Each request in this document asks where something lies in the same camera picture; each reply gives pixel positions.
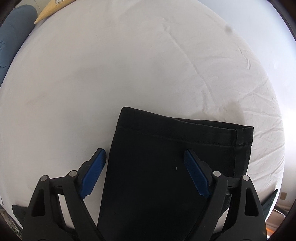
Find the blue rolled duvet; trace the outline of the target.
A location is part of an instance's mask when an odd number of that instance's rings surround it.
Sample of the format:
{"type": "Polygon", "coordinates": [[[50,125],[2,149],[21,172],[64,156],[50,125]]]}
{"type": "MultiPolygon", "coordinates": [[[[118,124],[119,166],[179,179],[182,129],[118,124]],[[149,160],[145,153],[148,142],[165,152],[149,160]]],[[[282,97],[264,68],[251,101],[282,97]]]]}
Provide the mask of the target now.
{"type": "Polygon", "coordinates": [[[32,32],[37,16],[37,10],[25,4],[13,9],[1,25],[1,82],[20,47],[32,32]]]}

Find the black denim pants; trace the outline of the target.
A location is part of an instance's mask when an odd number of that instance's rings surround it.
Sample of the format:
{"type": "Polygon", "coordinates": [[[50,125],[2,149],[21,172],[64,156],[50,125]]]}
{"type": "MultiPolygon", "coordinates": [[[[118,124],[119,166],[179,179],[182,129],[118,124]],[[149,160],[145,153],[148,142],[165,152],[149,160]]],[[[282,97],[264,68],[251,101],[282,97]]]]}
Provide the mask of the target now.
{"type": "Polygon", "coordinates": [[[184,240],[206,207],[184,165],[193,150],[214,171],[247,171],[251,126],[120,112],[109,153],[98,229],[105,240],[184,240]]]}

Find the yellow pillow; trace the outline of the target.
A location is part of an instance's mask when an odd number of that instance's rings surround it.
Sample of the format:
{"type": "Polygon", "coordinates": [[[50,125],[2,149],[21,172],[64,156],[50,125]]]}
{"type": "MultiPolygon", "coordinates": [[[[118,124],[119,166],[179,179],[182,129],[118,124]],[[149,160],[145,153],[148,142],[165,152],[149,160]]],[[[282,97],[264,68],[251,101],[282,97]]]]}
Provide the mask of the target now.
{"type": "Polygon", "coordinates": [[[60,11],[62,8],[73,3],[75,0],[51,0],[45,8],[41,11],[34,24],[37,24],[41,20],[55,14],[60,11]]]}

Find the beige wall switch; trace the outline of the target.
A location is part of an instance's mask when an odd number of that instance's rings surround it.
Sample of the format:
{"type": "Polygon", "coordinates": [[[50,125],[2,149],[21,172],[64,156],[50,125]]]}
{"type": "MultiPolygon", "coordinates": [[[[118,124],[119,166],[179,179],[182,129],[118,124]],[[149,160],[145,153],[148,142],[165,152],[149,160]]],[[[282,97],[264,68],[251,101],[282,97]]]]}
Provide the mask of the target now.
{"type": "Polygon", "coordinates": [[[287,198],[287,192],[281,192],[280,200],[286,200],[286,198],[287,198]]]}

